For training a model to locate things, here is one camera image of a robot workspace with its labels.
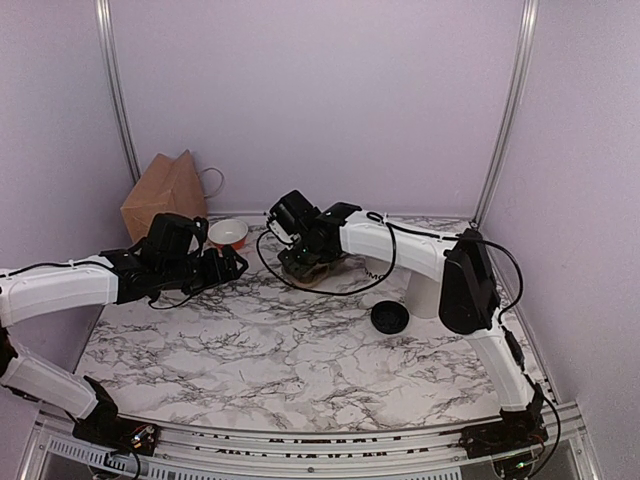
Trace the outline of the left aluminium frame post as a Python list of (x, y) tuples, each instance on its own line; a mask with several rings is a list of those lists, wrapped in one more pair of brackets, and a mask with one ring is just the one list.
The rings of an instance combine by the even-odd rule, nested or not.
[(113, 30), (111, 2), (95, 0), (95, 13), (98, 26), (99, 42), (102, 51), (105, 74), (113, 107), (116, 128), (124, 153), (125, 163), (133, 184), (141, 177), (140, 164), (137, 158), (130, 122), (126, 110), (124, 92), (118, 65), (115, 34)]

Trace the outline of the aluminium frame post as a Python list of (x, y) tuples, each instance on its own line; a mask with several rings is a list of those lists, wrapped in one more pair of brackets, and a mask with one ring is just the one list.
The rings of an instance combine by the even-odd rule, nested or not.
[(513, 68), (502, 119), (498, 128), (489, 169), (473, 216), (473, 222), (477, 226), (480, 226), (488, 216), (491, 202), (499, 184), (500, 174), (506, 162), (512, 130), (526, 88), (539, 7), (540, 2), (538, 0), (526, 0), (523, 2)]
[(115, 34), (113, 30), (111, 2), (95, 0), (95, 13), (98, 26), (99, 42), (102, 51), (105, 74), (113, 107), (116, 128), (124, 153), (125, 163), (133, 184), (141, 177), (140, 164), (137, 158), (130, 122), (126, 110), (124, 92), (118, 65)]

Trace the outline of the brown pulp cup carrier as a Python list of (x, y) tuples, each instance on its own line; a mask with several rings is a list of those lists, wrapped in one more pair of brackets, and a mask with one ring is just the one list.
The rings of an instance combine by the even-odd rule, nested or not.
[(315, 287), (333, 275), (348, 258), (342, 254), (338, 258), (316, 265), (302, 265), (293, 260), (286, 260), (281, 265), (281, 272), (287, 281), (299, 287)]

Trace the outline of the white cylindrical utensil holder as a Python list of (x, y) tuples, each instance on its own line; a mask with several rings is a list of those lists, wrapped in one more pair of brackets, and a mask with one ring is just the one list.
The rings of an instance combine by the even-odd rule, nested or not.
[(412, 272), (405, 293), (405, 306), (412, 316), (430, 319), (438, 316), (441, 283)]

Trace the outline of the orange white bowl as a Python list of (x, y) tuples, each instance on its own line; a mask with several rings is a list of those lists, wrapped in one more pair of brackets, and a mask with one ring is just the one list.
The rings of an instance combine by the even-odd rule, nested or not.
[(213, 223), (209, 227), (208, 240), (218, 247), (231, 246), (235, 250), (241, 249), (249, 233), (248, 225), (239, 219), (224, 219)]

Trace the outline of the aluminium front rail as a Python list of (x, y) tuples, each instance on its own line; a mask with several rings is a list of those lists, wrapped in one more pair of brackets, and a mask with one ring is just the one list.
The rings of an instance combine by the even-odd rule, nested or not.
[(491, 419), (388, 431), (293, 433), (161, 422), (150, 456), (117, 455), (41, 409), (20, 479), (600, 479), (578, 407), (543, 412), (549, 438), (502, 453), (471, 434)]

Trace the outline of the white paper cup stack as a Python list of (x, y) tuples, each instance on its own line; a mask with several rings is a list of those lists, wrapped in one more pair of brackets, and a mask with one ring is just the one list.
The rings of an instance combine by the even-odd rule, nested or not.
[(381, 260), (371, 256), (364, 256), (364, 272), (369, 282), (365, 289), (373, 288), (383, 282), (395, 268), (395, 259)]

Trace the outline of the right aluminium frame post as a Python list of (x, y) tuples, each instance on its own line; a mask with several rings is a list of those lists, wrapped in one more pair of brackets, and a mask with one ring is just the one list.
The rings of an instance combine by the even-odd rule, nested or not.
[(540, 2), (538, 0), (526, 0), (523, 2), (513, 68), (502, 119), (498, 128), (489, 169), (473, 216), (473, 222), (477, 226), (480, 226), (488, 216), (491, 202), (499, 184), (500, 174), (506, 162), (512, 130), (526, 88), (539, 7)]

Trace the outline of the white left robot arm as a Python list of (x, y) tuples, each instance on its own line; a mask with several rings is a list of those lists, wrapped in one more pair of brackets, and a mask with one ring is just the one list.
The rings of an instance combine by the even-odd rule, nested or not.
[(81, 260), (43, 262), (1, 274), (1, 384), (67, 412), (106, 445), (125, 438), (126, 423), (99, 382), (70, 373), (14, 343), (10, 327), (88, 306), (155, 303), (165, 291), (192, 299), (239, 279), (248, 263), (233, 247), (206, 244), (209, 223), (174, 213), (154, 217), (131, 247)]

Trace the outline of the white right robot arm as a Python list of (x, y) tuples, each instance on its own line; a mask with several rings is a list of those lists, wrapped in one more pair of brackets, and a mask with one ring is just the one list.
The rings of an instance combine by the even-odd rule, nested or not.
[(498, 395), (501, 419), (495, 438), (515, 448), (534, 431), (527, 410), (540, 393), (525, 374), (524, 357), (502, 324), (502, 306), (488, 255), (491, 242), (468, 228), (460, 234), (394, 223), (360, 206), (337, 202), (326, 210), (299, 191), (281, 197), (267, 215), (267, 227), (284, 244), (278, 259), (301, 282), (310, 272), (346, 255), (364, 256), (411, 273), (408, 296), (419, 305), (436, 296), (435, 315), (464, 337), (480, 358)]

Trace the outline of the brown paper bag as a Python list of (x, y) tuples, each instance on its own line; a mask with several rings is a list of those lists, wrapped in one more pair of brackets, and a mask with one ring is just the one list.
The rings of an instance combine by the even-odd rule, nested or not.
[[(219, 175), (220, 182), (207, 194), (201, 176), (211, 171)], [(221, 192), (225, 180), (223, 172), (216, 167), (197, 171), (189, 150), (176, 159), (157, 154), (120, 208), (131, 241), (136, 243), (146, 236), (159, 213), (207, 217), (206, 201)]]

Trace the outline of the black plastic cup lid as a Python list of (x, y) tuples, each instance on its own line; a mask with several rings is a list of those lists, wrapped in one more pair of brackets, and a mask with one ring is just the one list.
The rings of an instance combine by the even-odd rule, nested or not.
[(385, 300), (373, 306), (370, 318), (377, 331), (385, 335), (394, 335), (408, 326), (410, 314), (399, 302)]

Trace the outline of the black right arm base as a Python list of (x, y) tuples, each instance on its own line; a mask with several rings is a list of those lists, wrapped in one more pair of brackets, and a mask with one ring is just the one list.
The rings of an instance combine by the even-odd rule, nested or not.
[(549, 439), (541, 410), (544, 403), (542, 387), (534, 385), (532, 401), (523, 411), (500, 411), (495, 422), (465, 427), (458, 445), (469, 459), (507, 453), (543, 443)]

